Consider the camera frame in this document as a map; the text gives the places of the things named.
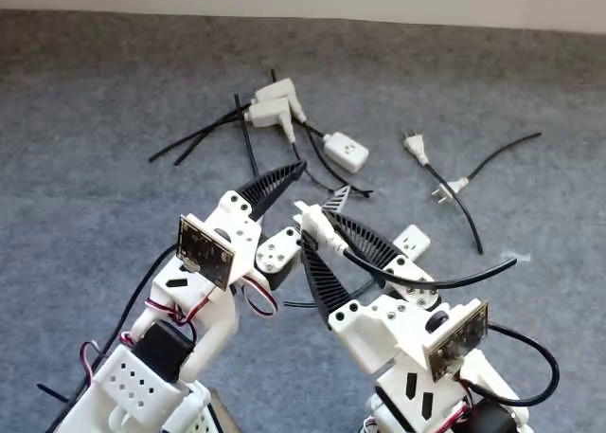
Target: power plug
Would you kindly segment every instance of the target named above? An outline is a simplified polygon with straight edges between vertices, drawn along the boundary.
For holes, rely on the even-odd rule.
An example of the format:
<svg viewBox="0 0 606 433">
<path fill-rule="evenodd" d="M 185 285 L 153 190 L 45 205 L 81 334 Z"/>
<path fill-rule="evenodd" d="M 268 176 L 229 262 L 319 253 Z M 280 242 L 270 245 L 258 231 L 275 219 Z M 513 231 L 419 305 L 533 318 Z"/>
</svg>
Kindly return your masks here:
<svg viewBox="0 0 606 433">
<path fill-rule="evenodd" d="M 324 153 L 340 167 L 355 174 L 365 164 L 369 150 L 342 133 L 325 135 Z"/>
<path fill-rule="evenodd" d="M 244 114 L 244 119 L 255 127 L 279 125 L 291 144 L 294 143 L 294 128 L 291 108 L 287 99 L 268 99 L 253 104 Z"/>
<path fill-rule="evenodd" d="M 290 78 L 282 81 L 274 82 L 273 84 L 266 85 L 262 89 L 255 92 L 255 96 L 251 99 L 253 104 L 261 101 L 267 101 L 270 99 L 281 99 L 285 98 L 291 107 L 291 112 L 296 119 L 304 123 L 307 120 L 303 107 L 296 97 L 296 91 L 294 90 L 294 84 Z"/>
</svg>

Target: black cable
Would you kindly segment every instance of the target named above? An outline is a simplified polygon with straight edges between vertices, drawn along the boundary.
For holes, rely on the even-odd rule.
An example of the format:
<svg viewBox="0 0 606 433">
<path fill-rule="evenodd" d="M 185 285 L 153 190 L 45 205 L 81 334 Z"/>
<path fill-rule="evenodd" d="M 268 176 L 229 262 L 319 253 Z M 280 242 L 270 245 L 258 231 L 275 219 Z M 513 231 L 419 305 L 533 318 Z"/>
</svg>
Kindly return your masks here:
<svg viewBox="0 0 606 433">
<path fill-rule="evenodd" d="M 299 153 L 299 150 L 296 148 L 296 143 L 293 142 L 291 144 L 291 147 L 293 148 L 293 153 L 294 153 L 294 156 L 296 157 L 296 160 L 297 161 L 303 161 L 303 159 L 301 158 L 301 155 Z M 328 193 L 334 193 L 335 192 L 335 189 L 332 189 L 331 187 L 328 187 L 326 184 L 324 184 L 323 182 L 321 182 L 320 180 L 318 180 L 317 178 L 315 178 L 308 168 L 305 168 L 305 173 L 312 180 L 312 182 L 315 185 L 317 185 L 318 187 L 320 187 L 322 189 L 325 189 Z"/>
<path fill-rule="evenodd" d="M 469 286 L 470 284 L 475 284 L 479 281 L 489 279 L 490 277 L 494 277 L 497 274 L 509 269 L 511 266 L 515 265 L 518 260 L 515 258 L 510 258 L 506 261 L 501 262 L 494 267 L 487 269 L 483 272 L 479 272 L 477 274 L 468 275 L 465 277 L 459 277 L 458 279 L 453 280 L 444 280 L 444 281 L 418 281 L 418 280 L 409 280 L 398 277 L 394 275 L 392 272 L 386 272 L 379 267 L 372 265 L 370 262 L 363 260 L 362 258 L 355 255 L 350 249 L 347 249 L 343 252 L 343 256 L 345 256 L 348 260 L 356 264 L 357 266 L 364 269 L 370 275 L 374 276 L 374 278 L 381 278 L 385 280 L 392 281 L 396 284 L 400 284 L 402 286 L 407 286 L 415 289 L 455 289 L 463 286 Z"/>
<path fill-rule="evenodd" d="M 122 311 L 122 315 L 120 316 L 119 321 L 117 322 L 116 326 L 112 330 L 112 333 L 107 338 L 105 345 L 103 345 L 103 348 L 101 348 L 101 352 L 99 353 L 98 357 L 95 359 L 95 361 L 91 365 L 91 369 L 93 369 L 93 371 L 95 371 L 98 368 L 98 366 L 101 364 L 101 362 L 103 361 L 103 357 L 108 353 L 108 351 L 112 347 L 114 341 L 120 334 L 120 331 L 122 330 L 122 327 L 124 326 L 124 323 L 126 322 L 126 319 L 128 318 L 128 315 L 131 312 L 131 310 L 134 306 L 134 303 L 136 302 L 136 299 L 138 298 L 139 294 L 141 294 L 141 291 L 143 291 L 143 288 L 145 288 L 145 285 L 148 283 L 148 281 L 152 277 L 153 273 L 157 270 L 157 268 L 160 266 L 160 264 L 166 258 L 166 256 L 168 256 L 170 253 L 174 252 L 176 248 L 177 248 L 177 244 L 173 244 L 169 248 L 164 250 L 162 252 L 162 254 L 160 256 L 158 256 L 158 258 L 156 258 L 156 260 L 153 262 L 150 269 L 145 274 L 145 277 L 143 277 L 143 279 L 139 282 L 139 284 L 136 286 L 136 288 L 134 288 L 133 294 L 131 295 L 131 298 L 129 298 L 129 301 L 126 303 L 126 306 L 124 307 L 124 310 Z M 82 392 L 85 389 L 86 389 L 86 378 L 83 378 L 80 381 L 80 383 L 78 384 L 78 386 L 76 387 L 76 390 L 74 391 L 72 396 L 67 401 L 67 403 L 65 403 L 65 406 L 63 407 L 63 409 L 61 410 L 59 415 L 55 418 L 55 420 L 52 422 L 50 427 L 46 430 L 46 433 L 54 433 L 54 431 L 61 424 L 61 422 L 67 415 L 67 413 L 72 409 L 72 407 L 74 407 L 74 405 L 76 404 L 76 402 L 78 401 Z"/>
<path fill-rule="evenodd" d="M 353 291 L 350 295 L 351 298 L 358 298 L 360 297 L 362 294 L 365 294 L 366 292 L 368 292 L 370 290 L 370 288 L 372 288 L 375 285 L 375 280 L 374 279 L 370 279 L 368 280 L 366 283 L 364 283 L 361 287 L 359 287 L 358 289 L 356 289 L 355 291 Z M 315 308 L 316 305 L 314 302 L 290 302 L 290 301 L 286 301 L 286 302 L 282 302 L 283 305 L 285 307 L 291 307 L 291 308 Z"/>
<path fill-rule="evenodd" d="M 197 130 L 197 131 L 195 131 L 195 132 L 193 132 L 193 133 L 191 133 L 191 134 L 189 134 L 187 136 L 182 137 L 181 139 L 178 139 L 178 140 L 174 141 L 173 143 L 169 144 L 164 149 L 161 149 L 160 151 L 154 153 L 150 158 L 148 158 L 148 161 L 150 163 L 153 163 L 157 158 L 159 158 L 160 156 L 164 155 L 165 153 L 170 152 L 175 147 L 179 147 L 184 142 L 187 142 L 190 139 L 193 139 L 194 137 L 199 136 L 200 134 L 211 132 L 211 131 L 215 130 L 216 128 L 220 127 L 221 125 L 224 125 L 225 123 L 228 123 L 229 121 L 234 121 L 234 120 L 231 120 L 231 119 L 233 119 L 236 114 L 237 114 L 236 111 L 232 111 L 230 113 L 227 113 L 226 115 L 219 117 L 217 120 L 215 120 L 210 125 L 206 125 L 204 128 L 201 128 L 200 130 Z"/>
<path fill-rule="evenodd" d="M 494 323 L 490 322 L 489 329 L 492 331 L 495 331 L 499 334 L 503 334 L 510 338 L 521 341 L 522 343 L 525 343 L 528 346 L 530 346 L 531 348 L 534 348 L 535 350 L 537 350 L 539 352 L 539 354 L 544 357 L 544 359 L 549 364 L 549 367 L 551 368 L 551 380 L 549 381 L 549 384 L 547 385 L 545 390 L 543 392 L 541 392 L 539 395 L 535 395 L 534 397 L 524 398 L 524 399 L 520 399 L 520 400 L 514 400 L 511 398 L 501 397 L 500 395 L 497 395 L 496 393 L 494 393 L 492 390 L 478 386 L 477 384 L 474 384 L 471 381 L 468 381 L 466 379 L 459 379 L 459 382 L 463 386 L 468 387 L 471 390 L 473 390 L 478 395 L 480 395 L 484 398 L 487 398 L 489 400 L 492 400 L 500 405 L 535 406 L 535 405 L 538 405 L 539 403 L 542 403 L 545 400 L 547 400 L 553 394 L 553 392 L 558 387 L 558 384 L 560 383 L 560 367 L 558 366 L 558 361 L 556 360 L 554 355 L 538 341 L 536 341 L 524 334 L 520 334 L 519 332 L 516 332 L 508 327 L 501 326 L 499 324 L 494 324 Z"/>
<path fill-rule="evenodd" d="M 479 165 L 477 165 L 477 168 L 475 168 L 472 173 L 470 175 L 467 176 L 467 178 L 469 180 L 472 180 L 480 171 L 482 171 L 482 168 L 484 168 L 495 156 L 497 156 L 499 153 L 503 153 L 504 151 L 511 149 L 514 146 L 517 146 L 518 144 L 528 141 L 529 139 L 534 139 L 535 137 L 539 137 L 540 135 L 542 135 L 542 132 L 537 132 L 537 133 L 533 133 L 532 135 L 527 135 L 524 137 L 520 137 L 519 139 L 516 139 L 513 142 L 510 142 L 509 144 L 503 146 L 502 148 L 494 151 L 493 153 L 491 153 L 489 156 L 487 156 L 484 161 L 482 161 L 482 163 L 480 163 Z"/>
<path fill-rule="evenodd" d="M 350 185 L 351 189 L 354 191 L 357 191 L 358 193 L 362 194 L 365 198 L 369 198 L 370 197 L 370 193 L 373 192 L 372 189 L 358 189 L 357 187 L 354 187 L 353 185 L 351 185 L 346 179 L 344 179 L 341 175 L 339 175 L 330 165 L 329 162 L 326 160 L 326 158 L 324 157 L 324 155 L 322 155 L 322 151 L 320 151 L 320 148 L 317 146 L 317 143 L 315 142 L 315 139 L 313 139 L 313 134 L 312 134 L 312 130 L 310 130 L 310 126 L 307 123 L 302 123 L 300 124 L 303 126 L 303 128 L 305 129 L 305 132 L 307 133 L 307 137 L 310 140 L 312 147 L 313 147 L 313 151 L 315 152 L 315 155 L 318 157 L 318 159 L 320 160 L 320 163 L 322 163 L 322 166 L 324 166 L 324 168 L 326 168 L 326 171 L 328 171 L 330 173 L 330 175 L 332 175 L 332 177 L 334 177 L 336 180 L 338 180 L 339 182 L 341 182 L 342 184 L 345 185 Z"/>
<path fill-rule="evenodd" d="M 244 143 L 246 144 L 246 153 L 248 153 L 248 159 L 250 160 L 250 166 L 253 168 L 253 175 L 255 178 L 258 177 L 258 165 L 255 153 L 253 152 L 253 145 L 250 142 L 250 135 L 248 134 L 248 128 L 246 128 L 246 120 L 244 119 L 244 112 L 240 105 L 240 96 L 234 95 L 234 101 L 236 102 L 236 109 L 238 110 L 238 119 L 240 121 L 240 127 L 242 128 L 242 135 L 244 136 Z"/>
<path fill-rule="evenodd" d="M 55 400 L 59 400 L 62 403 L 67 403 L 69 401 L 69 398 L 67 398 L 65 395 L 61 395 L 57 390 L 53 390 L 52 388 L 50 388 L 49 386 L 47 386 L 45 384 L 38 383 L 38 384 L 36 384 L 36 387 L 38 389 L 40 389 L 42 392 L 44 392 L 46 395 L 50 395 Z"/>
<path fill-rule="evenodd" d="M 325 133 L 322 133 L 321 131 L 319 131 L 317 128 L 312 127 L 308 122 L 298 122 L 299 125 L 301 125 L 303 128 L 309 130 L 310 132 L 312 132 L 314 135 L 316 136 L 320 136 L 320 137 L 324 137 L 326 136 Z"/>
<path fill-rule="evenodd" d="M 427 163 L 427 164 L 423 165 L 423 167 L 430 174 L 432 174 L 435 177 L 435 179 L 441 185 L 443 185 L 444 188 L 453 196 L 453 199 L 456 201 L 456 203 L 458 204 L 458 206 L 461 208 L 461 210 L 465 214 L 465 218 L 467 218 L 467 223 L 470 224 L 470 228 L 472 229 L 473 239 L 475 240 L 475 246 L 477 248 L 477 252 L 480 255 L 483 255 L 484 254 L 484 247 L 482 246 L 482 241 L 480 240 L 480 235 L 477 232 L 477 228 L 475 227 L 475 222 L 473 221 L 473 218 L 472 218 L 472 215 L 470 214 L 470 212 L 467 210 L 467 208 L 465 207 L 465 205 L 458 198 L 458 195 L 451 188 L 451 186 L 448 185 L 448 182 L 446 180 L 444 180 L 444 178 L 437 173 L 437 171 L 434 169 L 434 167 L 432 165 L 430 165 L 429 163 Z"/>
</svg>

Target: electrical outlet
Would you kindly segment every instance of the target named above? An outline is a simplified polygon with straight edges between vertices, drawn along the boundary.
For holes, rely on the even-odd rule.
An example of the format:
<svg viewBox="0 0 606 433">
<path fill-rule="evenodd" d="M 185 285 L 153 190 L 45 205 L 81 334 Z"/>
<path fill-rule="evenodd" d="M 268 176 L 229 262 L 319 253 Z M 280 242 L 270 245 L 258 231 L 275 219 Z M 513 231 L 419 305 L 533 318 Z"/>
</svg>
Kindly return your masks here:
<svg viewBox="0 0 606 433">
<path fill-rule="evenodd" d="M 351 173 L 358 172 L 368 158 L 366 147 L 342 133 L 326 135 L 323 141 L 327 157 Z"/>
<path fill-rule="evenodd" d="M 427 249 L 431 239 L 415 225 L 407 227 L 396 239 L 394 245 L 410 261 L 416 260 Z"/>
</svg>

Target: red and white wire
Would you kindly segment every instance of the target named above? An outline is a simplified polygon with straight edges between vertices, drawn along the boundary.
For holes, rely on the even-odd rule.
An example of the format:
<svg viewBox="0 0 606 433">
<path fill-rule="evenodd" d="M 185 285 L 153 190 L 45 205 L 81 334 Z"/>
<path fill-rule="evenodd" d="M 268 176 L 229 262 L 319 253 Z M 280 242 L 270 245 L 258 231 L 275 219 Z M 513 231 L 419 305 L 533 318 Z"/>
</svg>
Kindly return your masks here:
<svg viewBox="0 0 606 433">
<path fill-rule="evenodd" d="M 377 421 L 372 416 L 366 417 L 362 422 L 362 429 L 364 430 L 364 433 L 370 433 L 370 430 L 368 430 L 370 426 L 377 426 Z"/>
<path fill-rule="evenodd" d="M 277 302 L 274 299 L 274 297 L 265 288 L 263 288 L 257 281 L 255 281 L 249 277 L 243 277 L 242 279 L 244 280 L 244 284 L 242 285 L 242 288 L 241 288 L 242 294 L 244 295 L 244 300 L 246 301 L 248 306 L 251 308 L 251 310 L 253 312 L 255 312 L 255 314 L 257 316 L 261 316 L 261 317 L 265 317 L 265 318 L 272 317 L 273 315 L 275 315 L 277 313 Z M 248 294 L 246 294 L 246 289 L 245 289 L 246 286 L 250 286 L 255 291 L 257 291 L 257 293 L 262 298 L 264 298 L 265 301 L 267 301 L 271 310 L 270 311 L 261 310 L 257 305 L 255 305 L 255 303 L 248 297 Z"/>
<path fill-rule="evenodd" d="M 456 424 L 456 421 L 458 421 L 468 411 L 468 409 L 470 409 L 468 405 L 462 406 L 456 411 L 455 414 L 453 414 L 453 416 L 448 421 L 446 421 L 443 426 L 439 428 L 436 433 L 445 433 L 446 431 L 448 431 L 448 429 L 454 424 Z"/>
<path fill-rule="evenodd" d="M 86 358 L 86 350 L 89 346 L 92 346 L 99 354 L 101 354 L 101 348 L 95 340 L 85 341 L 80 346 L 80 361 L 84 367 L 84 371 L 86 371 L 86 383 L 90 387 L 90 385 L 93 384 L 93 369 Z"/>
</svg>

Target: wire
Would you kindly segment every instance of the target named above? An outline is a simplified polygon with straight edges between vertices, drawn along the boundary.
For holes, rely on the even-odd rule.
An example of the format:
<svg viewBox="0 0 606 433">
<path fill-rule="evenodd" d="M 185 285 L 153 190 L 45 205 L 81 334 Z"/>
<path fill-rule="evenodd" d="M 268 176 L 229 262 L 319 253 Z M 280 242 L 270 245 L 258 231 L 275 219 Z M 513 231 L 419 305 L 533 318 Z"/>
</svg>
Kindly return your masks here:
<svg viewBox="0 0 606 433">
<path fill-rule="evenodd" d="M 69 398 L 67 398 L 65 395 L 61 395 L 58 391 L 53 390 L 52 388 L 50 388 L 47 385 L 38 383 L 38 384 L 36 384 L 36 387 L 38 389 L 40 389 L 42 392 L 44 392 L 46 395 L 50 395 L 55 400 L 59 400 L 62 403 L 67 403 L 69 401 Z"/>
<path fill-rule="evenodd" d="M 299 150 L 296 148 L 296 143 L 292 143 L 291 147 L 293 148 L 293 153 L 294 153 L 294 156 L 296 157 L 296 160 L 303 161 L 303 159 L 301 158 L 301 155 L 299 154 Z M 307 167 L 305 168 L 305 173 L 308 175 L 308 177 L 312 180 L 312 182 L 315 185 L 325 189 L 328 193 L 335 192 L 335 189 L 328 187 L 326 184 L 324 184 L 321 181 L 319 181 L 318 179 L 316 179 Z"/>
<path fill-rule="evenodd" d="M 102 362 L 103 355 L 107 354 L 107 352 L 112 347 L 112 344 L 114 343 L 114 341 L 116 340 L 116 338 L 120 334 L 120 330 L 124 326 L 124 323 L 126 322 L 126 319 L 128 318 L 128 315 L 131 312 L 131 310 L 132 310 L 132 308 L 134 306 L 134 303 L 136 302 L 136 299 L 138 298 L 139 294 L 141 294 L 141 291 L 143 291 L 143 288 L 145 288 L 145 285 L 148 283 L 148 281 L 152 278 L 153 273 L 160 266 L 160 264 L 162 263 L 162 261 L 170 253 L 174 252 L 176 250 L 176 248 L 177 248 L 177 244 L 173 244 L 169 248 L 167 248 L 166 250 L 164 250 L 160 254 L 160 256 L 158 256 L 158 258 L 156 258 L 156 260 L 153 262 L 153 264 L 151 265 L 150 269 L 145 274 L 145 276 L 143 277 L 143 279 L 139 282 L 139 284 L 136 286 L 136 288 L 134 288 L 133 294 L 131 295 L 131 298 L 129 298 L 128 302 L 126 303 L 126 306 L 124 307 L 124 310 L 122 312 L 122 315 L 120 316 L 120 319 L 118 320 L 116 326 L 114 327 L 114 329 L 110 333 L 107 341 L 105 342 L 105 344 L 101 348 L 101 353 L 99 354 L 99 356 L 97 357 L 97 359 L 95 359 L 95 361 L 91 365 L 91 370 L 93 372 L 95 372 L 95 370 L 97 370 L 98 366 Z M 46 430 L 46 433 L 54 433 L 54 431 L 57 429 L 57 427 L 63 421 L 63 419 L 65 418 L 65 416 L 67 415 L 67 413 L 71 410 L 72 407 L 74 407 L 74 405 L 76 404 L 76 402 L 80 398 L 80 395 L 82 394 L 82 391 L 86 388 L 86 381 L 87 381 L 86 378 L 83 378 L 80 381 L 80 383 L 76 387 L 76 390 L 74 391 L 74 393 L 72 394 L 72 396 L 69 398 L 69 400 L 67 401 L 67 403 L 64 405 L 64 407 L 62 408 L 62 410 L 59 413 L 59 415 L 55 418 L 55 420 L 51 423 L 50 427 Z"/>
<path fill-rule="evenodd" d="M 303 128 L 305 128 L 306 130 L 309 130 L 310 132 L 312 132 L 314 135 L 316 136 L 320 136 L 320 137 L 324 137 L 326 136 L 326 133 L 322 133 L 321 131 L 319 131 L 317 128 L 312 127 L 308 122 L 298 122 L 299 125 L 301 125 Z"/>
<path fill-rule="evenodd" d="M 313 139 L 313 134 L 312 134 L 312 130 L 310 130 L 310 125 L 308 123 L 300 123 L 300 125 L 302 125 L 303 128 L 305 128 L 305 131 L 307 133 L 307 137 L 308 137 L 308 139 L 310 140 L 310 142 L 312 144 L 313 151 L 315 152 L 315 155 L 318 157 L 318 160 L 320 160 L 320 163 L 322 163 L 322 166 L 324 166 L 324 168 L 326 168 L 326 171 L 328 171 L 329 174 L 332 175 L 332 177 L 334 177 L 336 180 L 338 180 L 342 184 L 344 184 L 344 185 L 350 185 L 352 190 L 357 191 L 358 193 L 362 194 L 365 198 L 369 198 L 370 197 L 370 193 L 372 193 L 373 190 L 372 189 L 358 189 L 357 187 L 354 187 L 353 185 L 351 185 L 341 175 L 339 175 L 339 173 L 336 172 L 329 165 L 329 162 L 326 160 L 326 158 L 324 157 L 324 155 L 322 155 L 322 151 L 320 151 L 320 148 L 318 147 L 317 143 L 315 142 L 315 139 Z"/>
<path fill-rule="evenodd" d="M 475 240 L 475 246 L 477 248 L 477 252 L 480 255 L 483 255 L 484 254 L 484 247 L 482 246 L 482 241 L 480 240 L 480 235 L 477 232 L 477 228 L 475 227 L 475 222 L 473 221 L 473 218 L 472 218 L 472 215 L 470 214 L 470 212 L 467 210 L 467 208 L 465 207 L 465 205 L 458 198 L 458 195 L 451 188 L 451 186 L 448 185 L 448 182 L 446 180 L 444 180 L 444 178 L 437 173 L 437 171 L 434 169 L 434 167 L 432 165 L 430 165 L 429 163 L 426 163 L 426 164 L 423 165 L 423 167 L 430 174 L 432 174 L 435 177 L 435 179 L 441 185 L 443 185 L 444 188 L 453 196 L 453 199 L 456 201 L 456 203 L 458 204 L 458 206 L 461 208 L 461 210 L 465 214 L 465 218 L 467 218 L 467 223 L 470 224 L 470 228 L 472 229 L 473 239 Z"/>
<path fill-rule="evenodd" d="M 361 287 L 353 291 L 350 296 L 351 298 L 359 298 L 361 295 L 370 291 L 370 289 L 375 285 L 375 280 L 370 279 L 366 283 L 364 283 Z M 292 302 L 285 301 L 282 302 L 285 307 L 290 308 L 315 308 L 317 305 L 314 302 Z"/>
<path fill-rule="evenodd" d="M 221 125 L 224 125 L 225 123 L 229 123 L 230 121 L 235 121 L 233 118 L 236 114 L 237 114 L 237 112 L 235 110 L 231 111 L 231 112 L 227 113 L 226 115 L 219 117 L 217 120 L 215 120 L 210 125 L 207 125 L 204 128 L 201 128 L 200 130 L 197 130 L 187 136 L 182 137 L 181 139 L 174 141 L 173 143 L 169 144 L 164 149 L 161 149 L 160 151 L 154 153 L 150 158 L 148 158 L 148 161 L 150 163 L 153 163 L 160 156 L 164 155 L 165 153 L 170 152 L 175 147 L 179 147 L 181 144 L 189 141 L 190 139 L 193 139 L 194 137 L 197 137 L 201 134 L 210 133 L 213 130 L 215 130 L 216 128 L 219 128 Z"/>
<path fill-rule="evenodd" d="M 265 290 L 265 288 L 263 288 L 255 280 L 253 280 L 249 277 L 242 277 L 242 279 L 244 280 L 244 284 L 241 287 L 242 295 L 244 296 L 244 300 L 246 301 L 248 306 L 253 310 L 253 312 L 255 312 L 258 316 L 265 317 L 265 318 L 275 315 L 277 313 L 277 302 L 274 299 L 274 297 L 270 293 L 268 293 L 267 290 Z M 253 303 L 253 301 L 246 294 L 246 291 L 245 291 L 246 285 L 252 287 L 255 291 L 257 291 L 257 293 L 259 295 L 261 295 L 265 299 L 265 301 L 267 301 L 267 303 L 269 304 L 269 306 L 271 308 L 271 311 L 268 312 L 265 310 L 261 310 L 257 305 L 255 305 Z"/>
<path fill-rule="evenodd" d="M 244 143 L 246 144 L 246 152 L 248 153 L 248 159 L 250 160 L 250 166 L 253 168 L 253 175 L 255 178 L 258 177 L 258 165 L 253 152 L 253 145 L 250 142 L 250 135 L 246 128 L 246 120 L 244 119 L 244 112 L 240 105 L 240 97 L 238 94 L 234 95 L 234 101 L 236 102 L 236 109 L 238 110 L 238 119 L 240 121 L 240 127 L 242 128 L 242 135 L 244 136 Z"/>
<path fill-rule="evenodd" d="M 84 367 L 84 371 L 86 371 L 87 387 L 91 387 L 91 384 L 93 384 L 93 369 L 91 368 L 90 364 L 88 363 L 88 359 L 86 358 L 86 350 L 88 350 L 89 346 L 92 346 L 93 349 L 98 352 L 99 357 L 105 357 L 105 355 L 101 352 L 101 348 L 95 340 L 85 341 L 80 346 L 80 361 L 82 363 L 82 366 Z"/>
<path fill-rule="evenodd" d="M 489 322 L 488 327 L 492 331 L 495 331 L 499 334 L 503 334 L 503 335 L 513 338 L 515 340 L 521 341 L 522 343 L 525 343 L 529 347 L 537 350 L 539 352 L 539 354 L 544 357 L 544 359 L 549 364 L 549 367 L 551 368 L 551 380 L 549 381 L 549 384 L 547 385 L 545 390 L 543 390 L 539 395 L 535 395 L 534 397 L 529 397 L 529 398 L 525 398 L 525 399 L 515 400 L 515 399 L 511 399 L 511 398 L 501 397 L 500 395 L 497 395 L 496 393 L 494 393 L 492 390 L 483 388 L 482 386 L 478 386 L 477 384 L 474 384 L 471 381 L 468 381 L 466 379 L 459 379 L 459 382 L 463 386 L 470 388 L 472 391 L 474 391 L 478 395 L 480 395 L 484 398 L 487 398 L 489 400 L 492 400 L 492 401 L 498 403 L 499 405 L 535 406 L 535 405 L 538 405 L 538 404 L 544 402 L 545 400 L 547 400 L 553 394 L 553 392 L 555 392 L 556 388 L 558 387 L 558 384 L 560 383 L 560 367 L 558 366 L 558 361 L 556 360 L 554 355 L 538 341 L 536 341 L 524 334 L 520 334 L 519 332 L 516 332 L 508 327 L 501 326 L 501 325 L 495 324 L 493 322 Z"/>
<path fill-rule="evenodd" d="M 460 409 L 458 409 L 456 411 L 455 414 L 453 414 L 453 416 L 448 419 L 443 426 L 441 426 L 436 433 L 446 433 L 446 431 L 448 431 L 448 429 L 453 426 L 456 421 L 458 421 L 462 416 L 465 415 L 465 413 L 469 410 L 469 408 L 467 406 L 462 406 Z"/>
<path fill-rule="evenodd" d="M 455 289 L 463 286 L 469 286 L 470 284 L 475 284 L 479 281 L 489 279 L 490 277 L 494 277 L 495 275 L 504 272 L 509 269 L 511 266 L 515 265 L 518 260 L 515 258 L 510 258 L 501 262 L 494 267 L 485 270 L 483 272 L 479 272 L 477 274 L 468 275 L 465 277 L 460 277 L 454 280 L 445 280 L 445 281 L 417 281 L 417 280 L 409 280 L 398 277 L 394 275 L 392 272 L 386 272 L 379 267 L 372 265 L 370 262 L 366 262 L 362 258 L 358 257 L 354 253 L 351 252 L 350 249 L 347 249 L 343 252 L 343 256 L 345 256 L 348 260 L 356 264 L 357 266 L 364 269 L 370 275 L 373 275 L 378 278 L 382 278 L 385 280 L 389 280 L 393 283 L 400 284 L 402 286 L 408 286 L 415 289 Z"/>
<path fill-rule="evenodd" d="M 543 132 L 537 132 L 537 133 L 533 133 L 532 135 L 527 135 L 527 136 L 524 136 L 524 137 L 520 137 L 519 139 L 516 139 L 515 141 L 512 141 L 509 144 L 506 144 L 502 148 L 497 149 L 496 151 L 494 151 L 493 153 L 491 153 L 489 156 L 487 156 L 484 159 L 484 161 L 482 161 L 479 165 L 477 165 L 477 168 L 475 168 L 472 171 L 472 173 L 467 176 L 467 178 L 470 179 L 470 180 L 472 180 L 498 154 L 503 153 L 504 151 L 507 151 L 507 150 L 511 149 L 512 147 L 515 147 L 518 144 L 521 144 L 521 143 L 523 143 L 525 141 L 528 141 L 530 139 L 534 139 L 535 137 L 539 137 L 542 134 L 543 134 Z"/>
</svg>

